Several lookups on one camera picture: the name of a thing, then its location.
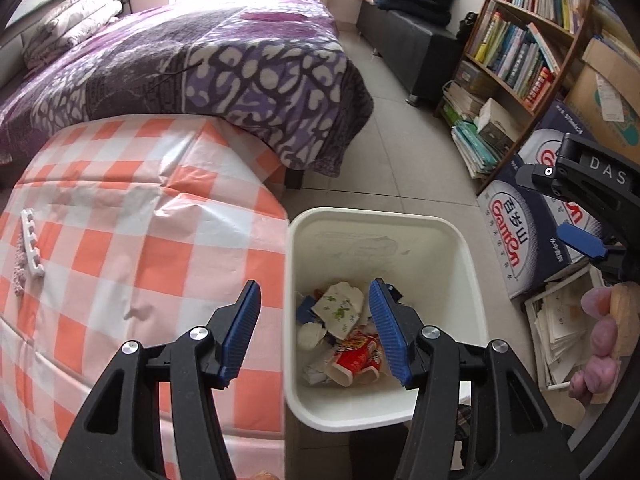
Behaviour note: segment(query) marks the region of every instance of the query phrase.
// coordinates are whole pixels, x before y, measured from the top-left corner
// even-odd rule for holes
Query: purple bedspread
[[[221,116],[288,168],[337,176],[373,101],[319,0],[185,2],[126,16],[26,81],[0,110],[0,162],[70,124]]]

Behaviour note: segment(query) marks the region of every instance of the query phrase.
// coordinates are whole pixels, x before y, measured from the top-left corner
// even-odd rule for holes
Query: bookshelf
[[[498,85],[500,85],[502,87],[502,89],[507,92],[507,94],[509,94],[520,106],[522,106],[526,112],[529,115],[533,115],[533,110],[531,110],[531,108],[527,107],[526,104],[524,104],[523,99],[521,99],[521,97],[519,95],[516,94],[516,92],[513,91],[513,88],[511,88],[509,85],[507,85],[507,83],[505,83],[502,79],[500,79],[497,75],[495,75],[493,72],[491,72],[491,70],[489,70],[487,67],[485,67],[482,63],[478,63],[476,61],[476,58],[473,57],[471,54],[467,54],[465,52],[465,57],[474,65],[476,65],[478,68],[482,69],[482,71],[487,74],[491,79],[493,79],[495,82],[498,83]]]
[[[562,86],[562,83],[566,76],[568,75],[572,63],[586,45],[588,40],[588,31],[589,31],[589,22],[591,17],[591,5],[594,0],[586,0],[587,5],[582,13],[582,20],[579,26],[574,26],[574,33],[571,33],[569,30],[566,30],[562,25],[550,20],[542,15],[537,14],[533,10],[529,10],[524,8],[523,6],[516,5],[511,1],[507,0],[485,0],[484,5],[482,6],[482,11],[478,15],[478,19],[476,20],[476,24],[474,29],[465,45],[464,54],[460,59],[460,62],[468,61],[471,62],[474,66],[477,66],[480,70],[482,70],[485,74],[487,74],[490,78],[492,78],[495,82],[498,83],[498,92],[504,94],[505,100],[510,100],[515,104],[516,107],[519,107],[523,110],[523,116],[526,117],[526,122],[522,125],[522,132],[518,140],[514,143],[511,149],[501,158],[497,167],[493,170],[493,172],[483,178],[480,181],[480,185],[477,187],[477,193],[480,194],[484,190],[486,186],[494,179],[495,175],[504,167],[504,165],[511,159],[511,157],[517,153],[517,151],[521,148],[524,142],[529,138],[531,132],[542,116],[546,113],[549,105],[553,101],[555,95],[558,93],[559,89]],[[551,86],[548,88],[548,91],[543,95],[543,97],[536,103],[535,106],[531,107],[526,104],[525,99],[522,98],[522,94],[518,95],[518,93],[504,80],[504,78],[500,78],[496,73],[492,72],[487,65],[482,62],[479,62],[474,57],[474,53],[471,52],[472,47],[476,44],[476,36],[478,34],[484,34],[485,30],[481,30],[481,25],[483,18],[487,12],[492,12],[492,9],[498,10],[501,15],[506,16],[506,19],[513,19],[515,22],[519,22],[523,25],[527,25],[528,23],[533,23],[540,34],[546,39],[560,46],[566,55],[564,59],[561,61],[559,71],[553,79]],[[436,113],[439,113],[442,108],[442,104],[444,101],[436,109]]]

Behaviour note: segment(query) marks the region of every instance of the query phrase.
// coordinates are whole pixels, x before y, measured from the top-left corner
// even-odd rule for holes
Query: pillow
[[[122,4],[118,0],[109,2],[96,10],[89,17],[82,20],[75,27],[69,29],[57,41],[46,45],[33,52],[30,57],[25,57],[24,63],[29,69],[40,69],[55,61],[67,50],[87,40],[101,27],[110,22],[111,18],[122,10]]]
[[[55,43],[69,29],[111,1],[113,0],[65,0],[51,9],[40,20],[31,41],[24,48],[25,61],[37,50]]]

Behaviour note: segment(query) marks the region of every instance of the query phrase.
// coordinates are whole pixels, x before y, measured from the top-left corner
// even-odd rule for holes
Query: bed leg
[[[413,106],[413,107],[417,107],[418,106],[418,102],[420,101],[420,98],[415,95],[415,94],[409,94],[409,97],[407,99],[405,99],[406,103]]]
[[[287,168],[284,173],[284,187],[286,189],[302,189],[302,179],[305,176],[303,170],[291,170]]]

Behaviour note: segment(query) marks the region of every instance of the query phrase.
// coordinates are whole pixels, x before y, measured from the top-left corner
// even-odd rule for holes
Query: trash can
[[[298,216],[287,241],[284,291],[284,385],[291,411],[319,431],[377,428],[412,418],[417,390],[393,376],[343,388],[308,386],[302,369],[314,355],[298,351],[296,307],[306,296],[347,281],[365,291],[382,278],[404,294],[425,324],[460,342],[487,345],[482,297],[471,253],[452,224],[440,218],[379,211],[316,208]],[[460,384],[460,399],[470,384]]]

